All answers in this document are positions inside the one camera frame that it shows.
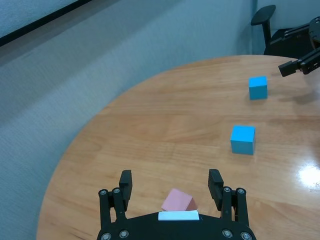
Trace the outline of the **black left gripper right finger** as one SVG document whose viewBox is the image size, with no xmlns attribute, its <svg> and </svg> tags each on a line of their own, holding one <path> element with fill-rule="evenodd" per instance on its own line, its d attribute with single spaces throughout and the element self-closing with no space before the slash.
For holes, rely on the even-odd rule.
<svg viewBox="0 0 320 240">
<path fill-rule="evenodd" d="M 233 209 L 235 222 L 249 222 L 245 189 L 238 187 L 232 190 L 229 186 L 224 186 L 223 178 L 217 169 L 209 169 L 208 189 L 221 219 L 231 221 Z"/>
</svg>

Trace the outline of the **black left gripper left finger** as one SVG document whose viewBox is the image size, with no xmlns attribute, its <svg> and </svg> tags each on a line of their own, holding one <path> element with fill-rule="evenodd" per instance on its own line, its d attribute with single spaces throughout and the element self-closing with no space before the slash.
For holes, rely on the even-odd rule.
<svg viewBox="0 0 320 240">
<path fill-rule="evenodd" d="M 132 171 L 123 170 L 120 176 L 118 187 L 112 191 L 101 189 L 98 192 L 99 209 L 100 209 L 100 224 L 110 225 L 111 208 L 114 208 L 116 220 L 122 221 L 126 219 L 126 211 L 133 188 Z"/>
</svg>

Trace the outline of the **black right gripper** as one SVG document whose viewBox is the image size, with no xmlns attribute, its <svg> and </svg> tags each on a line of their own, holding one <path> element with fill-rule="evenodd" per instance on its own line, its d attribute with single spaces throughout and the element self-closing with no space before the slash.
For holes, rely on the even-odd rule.
<svg viewBox="0 0 320 240">
<path fill-rule="evenodd" d="M 310 23 L 290 28 L 285 31 L 284 37 L 296 37 L 309 33 L 312 47 L 315 49 L 295 61 L 288 61 L 278 66 L 283 77 L 296 73 L 297 70 L 308 75 L 320 67 L 320 17 L 316 17 Z"/>
</svg>

